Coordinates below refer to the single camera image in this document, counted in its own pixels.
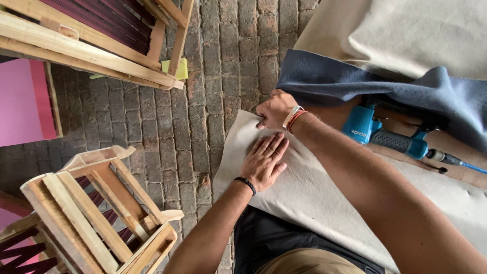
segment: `beige fabric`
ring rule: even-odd
[[[364,274],[364,272],[329,251],[300,248],[273,259],[255,274]]]
[[[322,0],[294,48],[385,76],[487,79],[486,14],[485,0]]]

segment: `black wristband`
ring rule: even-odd
[[[238,180],[238,181],[244,182],[252,190],[252,197],[255,196],[255,187],[254,187],[254,185],[251,182],[249,182],[249,180],[247,180],[246,178],[242,178],[242,177],[237,177],[237,178],[235,178],[233,180],[234,181],[237,181]]]

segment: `white felt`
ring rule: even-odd
[[[255,127],[260,119],[239,110],[226,138],[222,163],[213,182],[215,197],[219,197],[239,175],[242,162],[254,141],[273,133]],[[291,142],[281,161],[287,163],[288,168],[272,187],[257,193],[250,205],[325,236],[385,268],[398,271],[385,247],[331,181],[315,156],[295,137],[287,137]],[[383,158],[435,203],[480,252],[487,254],[486,190]]]

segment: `wooden chair frame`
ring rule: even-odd
[[[16,12],[39,20],[35,24],[0,11],[0,48],[21,53],[23,57],[50,60],[73,68],[94,72],[144,86],[159,89],[182,89],[176,80],[189,18],[194,0],[184,0],[181,10],[171,0],[142,0],[144,7],[156,18],[150,34],[150,49],[143,55],[101,32],[63,14],[39,0],[0,0]],[[159,56],[164,41],[169,14],[178,24],[172,56],[167,73],[161,71]],[[62,34],[62,24],[83,39],[103,49]]]

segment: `blue fabric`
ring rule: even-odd
[[[332,107],[361,94],[385,93],[451,120],[447,131],[487,154],[487,81],[448,76],[435,67],[408,83],[397,82],[353,65],[303,50],[288,50],[277,88],[302,105]]]

